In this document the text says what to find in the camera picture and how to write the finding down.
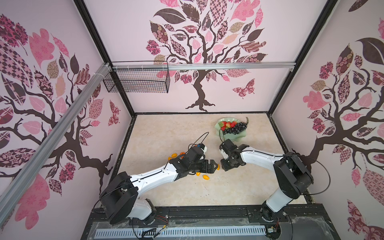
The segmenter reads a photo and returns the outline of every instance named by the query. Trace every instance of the tree mural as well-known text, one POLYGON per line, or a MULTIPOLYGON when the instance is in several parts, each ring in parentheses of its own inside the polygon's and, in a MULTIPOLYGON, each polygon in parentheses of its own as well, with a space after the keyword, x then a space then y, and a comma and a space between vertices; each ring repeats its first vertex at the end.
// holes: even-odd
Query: tree mural
MULTIPOLYGON (((7 29, 9 26, 14 26, 14 23, 2 15, 0 26, 2 29, 7 29)), ((19 23, 16 27, 24 29, 19 23)), ((8 36, 5 35, 7 32, 0 31, 0 36, 10 42, 8 36)), ((25 45, 24 41, 13 38, 25 45)), ((0 167, 8 168, 7 173, 0 171, 2 178, 17 176, 21 169, 15 170, 13 173, 10 173, 12 171, 9 169, 26 163, 35 152, 31 148, 23 147, 23 144, 30 144, 24 140, 41 145, 74 102, 74 95, 81 93, 79 86, 86 85, 90 79, 88 64, 80 70, 75 54, 69 58, 69 51, 62 41, 53 36, 52 38, 60 56, 56 56, 58 64, 57 59, 49 62, 45 73, 41 69, 41 63, 54 59, 52 54, 55 50, 55 45, 49 41, 50 35, 47 30, 40 29, 40 35, 33 33, 29 39, 28 36, 23 38, 25 43, 29 40, 29 47, 37 62, 33 73, 26 61, 12 48, 12 46, 17 46, 17 43, 10 46, 0 40, 1 79, 8 93, 7 96, 0 96, 0 103, 6 106, 0 110, 0 125, 4 125, 0 127, 0 149, 11 141, 13 141, 12 145, 18 146, 16 149, 0 154, 0 167), (32 109, 28 109, 28 106, 25 107, 24 104, 28 102, 32 109), (14 121, 15 123, 10 126, 13 118, 20 119, 14 121)), ((85 156, 82 150, 83 147, 88 146, 87 139, 92 137, 87 129, 100 124, 96 120, 101 114, 103 106, 103 99, 97 98, 100 88, 99 85, 65 133, 66 141, 52 152, 50 159, 43 166, 43 168, 50 169, 45 179, 49 188, 54 192, 62 194, 62 184, 73 179, 76 169, 86 167, 97 169, 101 192, 103 177, 111 172, 111 168, 107 169, 111 155, 107 160, 101 161, 98 158, 85 156)), ((111 101, 110 106, 113 115, 108 125, 117 124, 119 109, 111 101)))
MULTIPOLYGON (((364 169, 356 161, 356 154, 360 153, 365 165, 364 185, 384 205, 384 177, 369 170, 370 166, 384 170, 384 119, 380 118, 384 108, 384 73, 364 68, 365 61, 384 65, 384 43, 376 38, 358 41, 362 43, 363 57, 355 55, 348 45, 335 67, 332 62, 321 66, 321 80, 314 82, 314 91, 303 98, 313 110, 308 118, 313 120, 312 128, 317 133, 308 156, 317 159, 326 144, 336 145, 332 154, 340 154, 340 164, 353 161, 351 178, 357 186, 364 169), (380 147, 370 147, 371 143, 380 147)), ((312 163, 313 160, 305 161, 309 170, 312 163)))
MULTIPOLYGON (((265 41, 255 42, 263 31, 257 29, 263 20, 262 9, 260 7, 256 13, 254 11, 260 0, 229 0, 228 2, 233 2, 233 6, 237 4, 232 14, 227 10, 227 0, 211 0, 209 6, 208 0, 160 1, 171 8, 161 9, 154 15, 162 17, 168 24, 160 25, 150 21, 151 31, 160 43, 159 45, 155 40, 149 40, 146 47, 152 55, 157 55, 154 60, 158 62, 155 64, 163 64, 162 61, 172 64, 252 63, 260 62, 267 55, 252 54, 266 45, 265 41), (166 54, 159 54, 160 48, 166 54)), ((230 77, 236 78, 246 73, 249 73, 246 69, 231 69, 226 74, 217 70, 194 70, 170 71, 170 76, 175 77, 175 82, 193 82, 199 97, 187 109, 199 106, 200 110, 207 112, 203 106, 214 104, 205 99, 202 81, 216 81, 218 77, 229 81, 230 77)), ((252 93, 253 87, 234 88, 233 91, 243 97, 246 93, 252 93)))

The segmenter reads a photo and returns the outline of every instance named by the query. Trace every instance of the black frame edge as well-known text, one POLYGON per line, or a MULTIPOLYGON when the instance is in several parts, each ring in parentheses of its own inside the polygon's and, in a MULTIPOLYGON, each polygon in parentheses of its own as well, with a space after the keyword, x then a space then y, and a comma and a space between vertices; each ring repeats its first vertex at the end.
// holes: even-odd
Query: black frame edge
POLYGON ((282 84, 281 88, 279 89, 278 94, 274 98, 272 105, 268 111, 270 115, 273 114, 273 112, 276 110, 279 102, 283 98, 285 92, 287 91, 290 83, 292 82, 293 78, 295 77, 298 69, 300 68, 301 64, 303 63, 305 57, 307 56, 309 50, 311 49, 314 41, 316 40, 317 36, 319 35, 321 29, 325 25, 326 21, 328 20, 328 17, 332 13, 332 10, 338 0, 328 0, 325 4, 323 10, 320 13, 319 18, 317 19, 315 25, 313 26, 311 33, 309 34, 307 40, 305 41, 299 55, 296 58, 296 65, 293 71, 290 71, 287 75, 287 77, 284 80, 284 83, 282 84))
MULTIPOLYGON (((111 59, 107 53, 107 49, 105 48, 103 42, 101 41, 101 37, 100 37, 100 35, 96 29, 96 26, 95 26, 95 24, 91 18, 91 15, 89 14, 89 11, 88 11, 84 1, 83 0, 73 0, 73 2, 75 3, 75 5, 76 5, 76 7, 80 13, 80 16, 82 17, 82 19, 85 23, 85 26, 87 27, 89 34, 91 35, 91 37, 92 37, 92 39, 96 45, 96 48, 99 51, 101 58, 103 59, 104 62, 109 63, 109 65, 111 67, 113 67, 112 61, 111 61, 111 59)), ((119 89, 120 96, 121 96, 125 106, 127 107, 129 114, 131 115, 131 117, 134 117, 135 111, 133 110, 133 107, 132 107, 132 105, 128 99, 127 94, 124 91, 121 91, 122 85, 121 85, 120 80, 116 80, 115 84, 119 89)))

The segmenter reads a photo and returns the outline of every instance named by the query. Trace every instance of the pink butterfly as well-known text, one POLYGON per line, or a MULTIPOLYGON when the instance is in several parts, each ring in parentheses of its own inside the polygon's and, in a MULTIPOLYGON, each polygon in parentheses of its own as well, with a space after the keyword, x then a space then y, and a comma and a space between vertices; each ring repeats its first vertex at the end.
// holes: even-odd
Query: pink butterfly
POLYGON ((253 85, 255 85, 255 79, 252 79, 251 81, 249 81, 249 83, 247 83, 247 85, 245 86, 245 88, 234 88, 232 90, 235 91, 235 93, 238 93, 240 97, 242 97, 244 99, 244 96, 248 93, 253 93, 255 94, 253 91, 255 90, 255 88, 253 87, 253 85))

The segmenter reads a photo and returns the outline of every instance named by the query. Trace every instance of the dark brown leaf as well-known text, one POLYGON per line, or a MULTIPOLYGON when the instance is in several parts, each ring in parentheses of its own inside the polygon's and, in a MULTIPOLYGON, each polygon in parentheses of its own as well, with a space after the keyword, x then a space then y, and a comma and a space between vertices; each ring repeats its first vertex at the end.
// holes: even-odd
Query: dark brown leaf
POLYGON ((172 8, 164 8, 155 13, 153 16, 160 16, 164 18, 165 21, 167 21, 170 24, 178 24, 185 22, 185 17, 178 11, 172 8))

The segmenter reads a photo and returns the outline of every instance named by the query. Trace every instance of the pink wall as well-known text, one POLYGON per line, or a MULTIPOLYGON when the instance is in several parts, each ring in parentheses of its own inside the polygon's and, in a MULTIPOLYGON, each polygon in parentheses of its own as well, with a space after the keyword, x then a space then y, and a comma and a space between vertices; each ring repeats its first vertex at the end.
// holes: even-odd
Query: pink wall
MULTIPOLYGON (((383 10, 383 1, 340 1, 273 115, 290 149, 329 170, 330 188, 314 198, 341 239, 384 237, 383 10)), ((324 190, 325 170, 306 164, 310 192, 324 190)))
MULTIPOLYGON (((0 14, 3 192, 102 60, 71 0, 12 1, 2 4, 0 14)), ((102 83, 2 226, 0 238, 79 239, 129 122, 119 94, 108 93, 102 83)))

